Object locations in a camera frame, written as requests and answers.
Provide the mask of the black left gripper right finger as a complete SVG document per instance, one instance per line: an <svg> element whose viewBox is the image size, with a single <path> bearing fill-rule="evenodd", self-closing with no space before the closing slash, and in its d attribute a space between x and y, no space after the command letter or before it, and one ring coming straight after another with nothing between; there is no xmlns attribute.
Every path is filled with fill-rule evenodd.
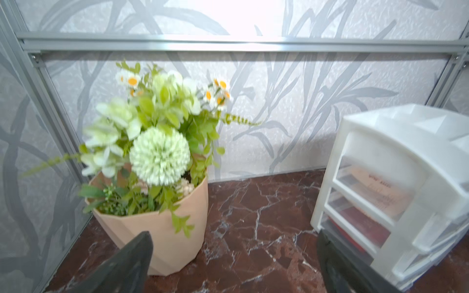
<svg viewBox="0 0 469 293"><path fill-rule="evenodd" d="M329 293L399 292L328 230L320 231L316 254Z"/></svg>

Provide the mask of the clear top drawer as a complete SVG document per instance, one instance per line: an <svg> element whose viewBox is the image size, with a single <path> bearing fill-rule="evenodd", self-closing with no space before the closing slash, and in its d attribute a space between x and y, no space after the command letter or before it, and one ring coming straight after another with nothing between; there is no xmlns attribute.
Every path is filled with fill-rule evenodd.
<svg viewBox="0 0 469 293"><path fill-rule="evenodd" d="M332 187L388 231L393 231L415 197L414 191L385 180L347 156L340 159Z"/></svg>

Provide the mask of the white plastic drawer organizer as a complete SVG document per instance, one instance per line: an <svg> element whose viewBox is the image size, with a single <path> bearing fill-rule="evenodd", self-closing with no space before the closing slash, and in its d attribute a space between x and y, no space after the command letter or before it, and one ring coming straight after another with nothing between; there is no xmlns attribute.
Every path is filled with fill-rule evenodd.
<svg viewBox="0 0 469 293"><path fill-rule="evenodd" d="M375 258L358 250L324 212L344 156L415 193ZM396 288L411 288L469 230L468 117L415 104L344 116L311 225L335 233Z"/></svg>

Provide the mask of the beige postcard red characters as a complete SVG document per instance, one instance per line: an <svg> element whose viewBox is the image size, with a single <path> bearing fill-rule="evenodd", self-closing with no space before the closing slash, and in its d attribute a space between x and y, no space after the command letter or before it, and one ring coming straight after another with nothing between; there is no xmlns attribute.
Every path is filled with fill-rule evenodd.
<svg viewBox="0 0 469 293"><path fill-rule="evenodd" d="M356 166L346 168L340 181L396 220L402 216L412 200L412 195L405 190Z"/></svg>

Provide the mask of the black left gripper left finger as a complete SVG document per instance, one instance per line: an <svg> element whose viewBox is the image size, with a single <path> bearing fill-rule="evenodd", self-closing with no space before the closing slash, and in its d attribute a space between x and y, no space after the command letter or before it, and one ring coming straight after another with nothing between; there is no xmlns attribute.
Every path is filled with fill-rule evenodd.
<svg viewBox="0 0 469 293"><path fill-rule="evenodd" d="M70 293L142 293L153 253L149 232L138 234Z"/></svg>

